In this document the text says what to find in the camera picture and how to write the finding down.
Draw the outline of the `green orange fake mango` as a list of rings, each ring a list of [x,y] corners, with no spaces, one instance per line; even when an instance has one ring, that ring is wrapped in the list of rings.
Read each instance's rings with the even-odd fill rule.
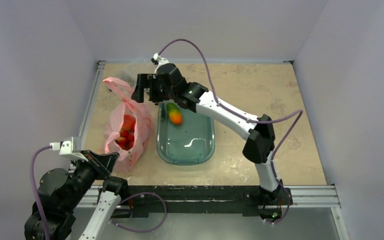
[[[183,123],[183,116],[179,107],[172,102],[166,104],[166,110],[169,120],[174,125],[181,125]]]

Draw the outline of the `teal transparent plastic tray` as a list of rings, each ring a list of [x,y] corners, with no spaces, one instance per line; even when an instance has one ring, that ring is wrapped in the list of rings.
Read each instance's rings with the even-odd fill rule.
[[[181,124],[169,119],[167,106],[173,101],[159,104],[156,148],[167,163],[191,166],[209,160],[216,149],[215,124],[208,116],[179,108]]]

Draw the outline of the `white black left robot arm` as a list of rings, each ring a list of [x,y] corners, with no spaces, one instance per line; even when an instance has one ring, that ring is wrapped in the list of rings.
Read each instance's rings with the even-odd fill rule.
[[[82,150],[73,175],[63,168],[54,168],[45,173],[41,183],[36,184],[34,164],[43,147],[37,150],[30,161],[29,178],[35,202],[32,214],[24,225],[27,240],[64,240],[72,232],[76,220],[74,209],[81,202],[94,181],[102,180],[97,202],[104,203],[104,193],[118,205],[129,199],[126,179],[115,177],[111,172],[120,156],[118,152],[98,154]]]

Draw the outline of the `pink plastic bag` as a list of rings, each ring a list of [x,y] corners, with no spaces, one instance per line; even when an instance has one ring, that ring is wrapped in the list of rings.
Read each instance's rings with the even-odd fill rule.
[[[127,82],[108,77],[103,83],[121,99],[121,103],[111,112],[104,129],[103,150],[106,154],[119,154],[114,171],[129,171],[146,150],[153,121],[148,107],[132,98],[134,88]]]

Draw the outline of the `clear plastic screw organizer box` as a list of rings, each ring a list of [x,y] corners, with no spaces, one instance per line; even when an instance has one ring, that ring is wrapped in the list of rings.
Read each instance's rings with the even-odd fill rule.
[[[132,88],[137,85],[138,74],[152,74],[157,65],[153,64],[149,58],[138,57],[130,62],[126,62],[120,67],[115,77],[127,82]]]

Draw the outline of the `red fake strawberry bunch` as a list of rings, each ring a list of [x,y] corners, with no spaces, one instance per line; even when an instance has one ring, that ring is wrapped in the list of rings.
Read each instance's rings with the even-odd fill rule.
[[[130,114],[123,116],[123,124],[119,131],[119,137],[115,139],[115,143],[125,151],[130,150],[135,143],[135,126],[136,118]]]

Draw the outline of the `aluminium frame rail left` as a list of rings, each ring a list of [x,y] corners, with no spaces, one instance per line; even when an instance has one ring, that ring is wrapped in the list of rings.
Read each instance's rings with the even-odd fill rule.
[[[91,118],[91,115],[93,112],[94,103],[95,103],[96,96],[97,96],[98,91],[99,91],[100,83],[102,81],[102,74],[104,72],[104,68],[105,68],[106,63],[107,63],[106,60],[99,60],[96,63],[96,70],[94,73],[94,77],[92,79],[91,91],[90,91],[88,100],[86,102],[85,112],[84,112],[83,119],[82,119],[82,122],[80,124],[79,131],[78,131],[78,136],[81,139],[84,139],[87,135],[90,118]]]

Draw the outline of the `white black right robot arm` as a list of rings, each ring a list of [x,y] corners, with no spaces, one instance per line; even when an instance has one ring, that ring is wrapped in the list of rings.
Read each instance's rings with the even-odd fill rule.
[[[210,117],[233,130],[245,140],[242,154],[255,164],[262,200],[272,204],[280,198],[281,181],[273,163],[276,137],[268,115],[258,117],[233,107],[204,85],[188,82],[173,63],[161,64],[153,73],[139,73],[132,99],[144,102],[145,90],[149,90],[149,101],[153,103],[172,100],[182,109]]]

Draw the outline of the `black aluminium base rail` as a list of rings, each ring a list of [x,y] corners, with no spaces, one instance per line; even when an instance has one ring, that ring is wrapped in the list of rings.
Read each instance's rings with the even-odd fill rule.
[[[338,208],[340,201],[334,186],[293,185],[279,191],[277,198],[263,195],[256,185],[131,185],[133,199],[122,203],[134,218],[151,213],[169,214],[241,214],[244,217],[280,217],[292,208]]]

